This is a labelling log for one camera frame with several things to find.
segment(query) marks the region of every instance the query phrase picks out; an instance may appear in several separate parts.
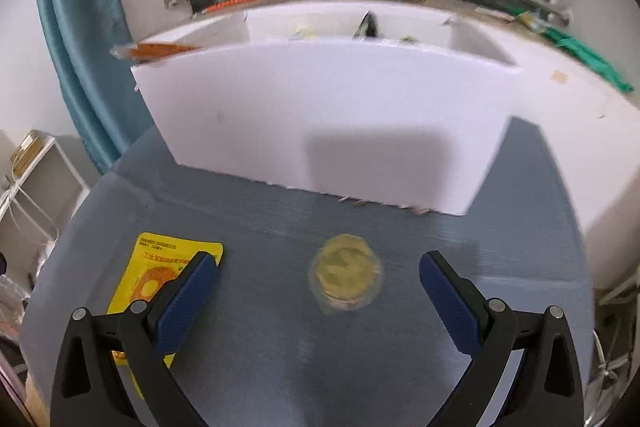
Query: yellow packet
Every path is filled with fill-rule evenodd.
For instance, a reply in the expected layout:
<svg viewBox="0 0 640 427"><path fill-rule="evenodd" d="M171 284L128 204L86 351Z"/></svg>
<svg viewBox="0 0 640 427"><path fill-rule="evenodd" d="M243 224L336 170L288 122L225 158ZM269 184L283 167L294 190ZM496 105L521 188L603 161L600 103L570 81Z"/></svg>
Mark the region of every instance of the yellow packet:
<svg viewBox="0 0 640 427"><path fill-rule="evenodd" d="M143 232L138 236L129 265L124 270L120 284L113 294L107 313L120 313L138 299L150 301L160 287L175 279L199 251L210 253L220 264L222 244L190 241L167 235ZM113 351L118 365L126 365L124 353ZM167 367L174 355L164 357Z"/></svg>

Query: teal curtain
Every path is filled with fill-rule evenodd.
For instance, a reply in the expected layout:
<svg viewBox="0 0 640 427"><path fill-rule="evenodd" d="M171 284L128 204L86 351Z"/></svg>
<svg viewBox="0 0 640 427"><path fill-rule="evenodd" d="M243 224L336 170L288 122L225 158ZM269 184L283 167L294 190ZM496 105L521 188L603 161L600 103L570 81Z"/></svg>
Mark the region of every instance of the teal curtain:
<svg viewBox="0 0 640 427"><path fill-rule="evenodd" d="M37 0L49 53L76 128L100 172L152 124L127 62L110 54L131 42L120 0Z"/></svg>

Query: gray tablecloth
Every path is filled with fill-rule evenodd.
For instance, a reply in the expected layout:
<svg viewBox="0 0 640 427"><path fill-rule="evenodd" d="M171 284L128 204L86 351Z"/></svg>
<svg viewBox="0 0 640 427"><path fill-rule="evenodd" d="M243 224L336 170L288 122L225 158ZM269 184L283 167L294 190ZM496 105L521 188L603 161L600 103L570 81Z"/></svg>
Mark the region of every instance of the gray tablecloth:
<svg viewBox="0 0 640 427"><path fill-rule="evenodd" d="M583 380L588 373L593 300L580 235L538 128L521 120L463 217L354 206L180 167L152 128L92 190L33 293L22 345L47 403L70 313L106 311L142 232L224 244L220 283L172 366L212 426L426 425L469 361L418 280L418 260L432 249L513 309L562 306ZM307 271L340 233L366 239L385 282L365 308L325 315ZM482 425L496 416L517 357ZM141 420L155 425L130 394Z"/></svg>

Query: table surface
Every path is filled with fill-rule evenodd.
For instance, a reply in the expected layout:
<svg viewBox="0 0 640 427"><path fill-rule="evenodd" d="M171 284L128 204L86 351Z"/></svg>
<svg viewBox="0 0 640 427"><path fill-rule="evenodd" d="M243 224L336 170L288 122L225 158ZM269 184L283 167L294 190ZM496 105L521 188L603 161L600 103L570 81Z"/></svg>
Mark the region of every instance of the table surface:
<svg viewBox="0 0 640 427"><path fill-rule="evenodd" d="M540 131L522 120L511 121L474 203L458 217L177 166L150 129L91 191L33 292L21 340L45 402L70 313L106 311L142 232L224 245L219 284L172 366L210 425L426 425L469 362L418 279L420 256L434 249L512 309L564 308L582 380L588 375L593 295L580 233ZM309 290L308 268L340 233L369 243L385 280L371 304L327 315ZM497 415L517 364L513 353L480 425ZM141 421L155 425L124 371Z"/></svg>

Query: blue gripper pad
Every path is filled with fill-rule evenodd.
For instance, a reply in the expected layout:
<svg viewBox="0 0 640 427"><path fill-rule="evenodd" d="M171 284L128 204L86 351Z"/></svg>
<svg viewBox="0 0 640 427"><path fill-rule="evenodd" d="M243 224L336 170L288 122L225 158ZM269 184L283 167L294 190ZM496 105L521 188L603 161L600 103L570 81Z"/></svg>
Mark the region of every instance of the blue gripper pad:
<svg viewBox="0 0 640 427"><path fill-rule="evenodd" d="M159 355L178 351L218 279L212 255L205 255L156 322L154 347Z"/></svg>
<svg viewBox="0 0 640 427"><path fill-rule="evenodd" d="M475 357L482 347L478 320L429 253L420 259L420 282L460 353Z"/></svg>

